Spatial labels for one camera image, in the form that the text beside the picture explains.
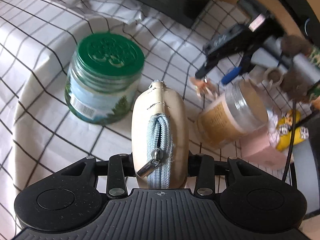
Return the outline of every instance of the yellow toy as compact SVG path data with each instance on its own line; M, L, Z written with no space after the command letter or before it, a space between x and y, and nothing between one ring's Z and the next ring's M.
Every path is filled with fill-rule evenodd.
M292 110L290 110L288 113L282 117L277 125L277 129L280 133L280 141L276 147L276 149L280 152L285 150L287 147L289 147L290 144L290 138L291 138L291 131L289 131L290 127L292 126L293 122L293 115ZM301 113L299 111L296 111L296 123L300 121ZM305 127L297 127L294 133L294 141L293 145L296 145L300 142L303 142L304 140L308 139L309 133L308 128Z

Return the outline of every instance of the jar lid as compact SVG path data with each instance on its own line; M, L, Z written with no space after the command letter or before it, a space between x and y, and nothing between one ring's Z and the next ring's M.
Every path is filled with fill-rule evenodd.
M84 70L112 77L140 73L144 55L136 43L118 34L93 33L78 46L78 60Z

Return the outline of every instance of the glass jar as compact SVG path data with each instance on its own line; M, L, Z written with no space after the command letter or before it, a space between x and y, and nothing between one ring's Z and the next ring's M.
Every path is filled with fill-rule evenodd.
M140 82L144 55L133 41L111 33L84 38L68 70L65 99L85 122L106 125L131 109Z
M199 114L195 130L202 143L219 149L267 122L263 101L249 81L240 80Z

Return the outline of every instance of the grid pattern tablecloth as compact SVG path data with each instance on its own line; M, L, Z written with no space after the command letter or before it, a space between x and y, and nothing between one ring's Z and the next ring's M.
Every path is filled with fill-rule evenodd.
M23 188L88 155L106 160L131 152L132 112L101 127L77 119L64 100L71 55L93 32L109 30L141 47L146 61L137 96L155 79L180 93L192 153L216 160L241 157L239 142L212 151L196 138L192 124L209 102L197 98L189 77L205 60L203 45L245 20L237 8L217 0L207 4L192 29L136 0L0 0L0 239L11 239L21 230L13 202ZM218 83L240 59L236 54L221 60L208 78ZM224 90L219 85L219 92ZM282 111L290 109L279 90L266 93ZM299 110L309 113L308 106ZM99 178L100 192L105 184L106 178ZM135 179L128 178L127 186L129 192L137 187ZM224 188L223 177L217 176L217 192Z

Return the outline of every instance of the black cable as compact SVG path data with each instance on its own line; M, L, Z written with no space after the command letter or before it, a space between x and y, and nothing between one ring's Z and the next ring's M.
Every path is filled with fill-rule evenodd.
M291 138L290 138L290 144L289 144L289 151L287 156L287 161L285 163L284 172L282 176L282 181L285 181L287 179L288 171L289 171L289 165L292 155L292 149L293 149L293 141L294 141L294 134L296 130L296 101L293 100L292 103L292 126L291 126Z
M280 58L282 59L282 56L283 56L283 51L281 51L281 54L280 54ZM281 62L280 62L280 60L278 61L278 65L277 65L277 67L279 67L280 66L280 64L281 64Z
M319 114L319 110L318 109L313 111L306 118L304 118L304 119L300 120L299 122L297 122L296 127L303 126L306 122L308 122L311 118L315 117L317 114Z

